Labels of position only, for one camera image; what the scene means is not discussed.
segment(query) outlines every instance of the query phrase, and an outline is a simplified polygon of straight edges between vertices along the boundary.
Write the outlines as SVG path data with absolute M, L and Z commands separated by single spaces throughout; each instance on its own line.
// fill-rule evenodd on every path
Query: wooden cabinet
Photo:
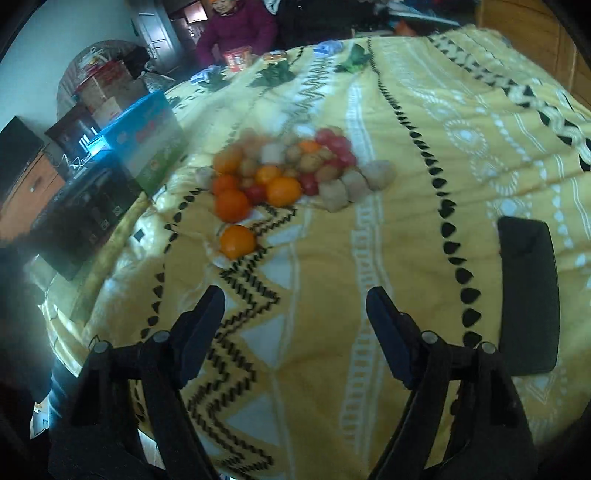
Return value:
M 501 32 L 530 60 L 591 109 L 591 70 L 542 0 L 482 0 L 478 26 Z
M 27 167 L 0 210 L 0 239 L 12 240 L 30 230 L 37 215 L 64 186 L 47 156 L 40 153 Z

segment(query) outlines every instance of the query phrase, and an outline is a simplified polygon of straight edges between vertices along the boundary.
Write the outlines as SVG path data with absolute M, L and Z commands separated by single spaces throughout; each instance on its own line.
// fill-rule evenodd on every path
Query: wooden headboard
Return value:
M 591 69 L 566 27 L 542 0 L 482 0 L 477 22 L 501 32 L 516 50 L 591 109 Z

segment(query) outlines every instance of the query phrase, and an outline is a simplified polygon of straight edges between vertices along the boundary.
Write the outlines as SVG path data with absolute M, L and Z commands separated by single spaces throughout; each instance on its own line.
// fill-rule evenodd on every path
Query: cherry tomato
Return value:
M 331 158 L 330 160 L 325 161 L 324 165 L 332 165 L 333 167 L 336 167 L 339 170 L 343 170 L 346 167 L 346 165 L 343 163 L 340 157 Z
M 339 160 L 342 164 L 342 168 L 354 167 L 357 165 L 357 157 L 351 152 L 343 153 L 339 155 Z
M 316 182 L 316 177 L 313 173 L 303 173 L 300 175 L 299 181 L 305 195 L 310 197 L 318 195 L 318 182 Z
M 335 133 L 330 128 L 321 128 L 316 132 L 316 142 L 320 145 L 327 145 L 334 137 Z
M 351 150 L 351 142 L 345 137 L 333 137 L 326 146 L 336 155 L 347 153 Z
M 244 195 L 250 200 L 250 203 L 259 205 L 267 199 L 267 187 L 260 184 L 253 185 L 244 190 Z

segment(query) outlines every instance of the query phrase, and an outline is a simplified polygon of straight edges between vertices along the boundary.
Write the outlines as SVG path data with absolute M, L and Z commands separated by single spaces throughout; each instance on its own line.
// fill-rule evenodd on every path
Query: door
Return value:
M 158 0 L 128 0 L 132 18 L 143 36 L 150 56 L 156 62 L 160 73 L 169 73 L 179 62 L 179 52 L 175 43 L 179 44 L 176 34 L 170 26 L 167 31 L 165 22 L 170 24 L 164 7 Z

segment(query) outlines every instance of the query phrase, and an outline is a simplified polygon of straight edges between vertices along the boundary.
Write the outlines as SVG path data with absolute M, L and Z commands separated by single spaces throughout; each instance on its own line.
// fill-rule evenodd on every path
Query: yellow bedspread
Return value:
M 591 397 L 591 113 L 489 31 L 355 42 L 374 55 L 359 74 L 333 72 L 348 41 L 328 59 L 291 50 L 297 78 L 273 90 L 247 87 L 261 63 L 218 93 L 173 89 L 190 155 L 139 217 L 141 233 L 111 253 L 88 321 L 50 322 L 77 371 L 97 339 L 136 343 L 172 327 L 208 285 L 223 288 L 221 335 L 182 396 L 216 467 L 234 477 L 365 479 L 408 397 L 367 320 L 366 292 L 383 286 L 449 343 L 496 343 L 502 215 L 547 222 L 556 251 L 558 366 L 515 379 L 535 441 L 560 433 Z M 342 127 L 360 162 L 387 159 L 397 178 L 339 213 L 305 201 L 258 208 L 246 224 L 264 248 L 225 264 L 214 249 L 222 224 L 195 169 L 241 128 L 275 135 L 294 125 Z M 466 284 L 451 258 L 463 259 L 453 262 L 471 275 Z M 132 392 L 149 431 L 141 385 Z M 432 462 L 451 420 L 446 408 Z

